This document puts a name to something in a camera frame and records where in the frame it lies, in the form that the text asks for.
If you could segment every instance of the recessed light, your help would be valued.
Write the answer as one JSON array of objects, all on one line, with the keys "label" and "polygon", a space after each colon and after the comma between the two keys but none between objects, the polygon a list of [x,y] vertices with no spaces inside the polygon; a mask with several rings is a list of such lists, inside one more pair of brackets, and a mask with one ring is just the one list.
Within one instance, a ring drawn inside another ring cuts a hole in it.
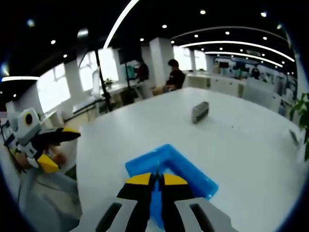
[{"label": "recessed light", "polygon": [[31,28],[31,27],[34,27],[34,21],[32,19],[29,19],[27,21],[27,25]]}]

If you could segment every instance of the blue plastic tray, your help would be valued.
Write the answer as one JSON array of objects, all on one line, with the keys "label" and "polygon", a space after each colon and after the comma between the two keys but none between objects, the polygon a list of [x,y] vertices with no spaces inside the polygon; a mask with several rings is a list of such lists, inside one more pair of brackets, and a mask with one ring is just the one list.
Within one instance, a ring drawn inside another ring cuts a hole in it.
[{"label": "blue plastic tray", "polygon": [[[130,177],[144,173],[160,174],[172,173],[185,179],[196,197],[209,200],[218,190],[218,185],[188,161],[172,145],[163,145],[145,155],[126,163],[126,170]],[[161,219],[161,193],[158,183],[152,193],[150,215],[156,220],[158,226],[163,229]]]}]

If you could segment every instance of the white column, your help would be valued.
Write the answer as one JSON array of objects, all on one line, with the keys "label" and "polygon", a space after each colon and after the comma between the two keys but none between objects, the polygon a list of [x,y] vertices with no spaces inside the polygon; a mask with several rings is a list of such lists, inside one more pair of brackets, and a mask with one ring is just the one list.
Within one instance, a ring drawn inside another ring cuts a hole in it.
[{"label": "white column", "polygon": [[151,57],[154,65],[154,80],[156,86],[166,83],[171,72],[168,61],[174,59],[173,48],[169,39],[155,38],[150,41]]},{"label": "white column", "polygon": [[151,56],[150,46],[142,46],[141,47],[141,56],[145,64],[148,66],[149,69],[149,82],[151,86],[155,86],[155,71],[154,71],[154,64],[153,59]]},{"label": "white column", "polygon": [[195,63],[194,51],[192,51],[192,50],[190,50],[190,58],[191,58],[192,70],[196,70],[197,69],[197,65]]}]

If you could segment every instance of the seated person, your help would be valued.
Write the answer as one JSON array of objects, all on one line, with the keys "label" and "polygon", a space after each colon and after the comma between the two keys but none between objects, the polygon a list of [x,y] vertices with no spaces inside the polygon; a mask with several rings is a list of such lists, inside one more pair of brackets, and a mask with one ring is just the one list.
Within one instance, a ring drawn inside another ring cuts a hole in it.
[{"label": "seated person", "polygon": [[171,59],[168,65],[172,68],[172,72],[169,75],[169,79],[165,86],[153,88],[153,95],[160,95],[163,93],[170,92],[171,90],[180,89],[183,87],[185,74],[179,69],[178,61]]},{"label": "seated person", "polygon": [[[49,149],[46,149],[45,153],[48,153],[49,150],[51,150],[51,152],[54,154],[53,157],[51,157],[51,159],[58,165],[61,165],[63,163],[65,163],[66,158],[64,156],[64,154],[54,145],[50,145]],[[16,151],[15,153],[15,159],[16,161],[20,164],[20,166],[25,170],[25,169],[29,169],[32,166],[29,164],[27,157],[25,154],[21,153],[20,151]]]}]

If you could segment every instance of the office room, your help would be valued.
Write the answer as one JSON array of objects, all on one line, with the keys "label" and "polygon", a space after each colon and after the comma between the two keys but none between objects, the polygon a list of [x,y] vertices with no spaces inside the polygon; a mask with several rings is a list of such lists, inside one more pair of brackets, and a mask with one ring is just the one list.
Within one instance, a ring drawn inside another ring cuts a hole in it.
[{"label": "office room", "polygon": [[286,3],[201,0],[10,6],[5,227],[302,231],[309,51],[295,20],[304,15]]}]

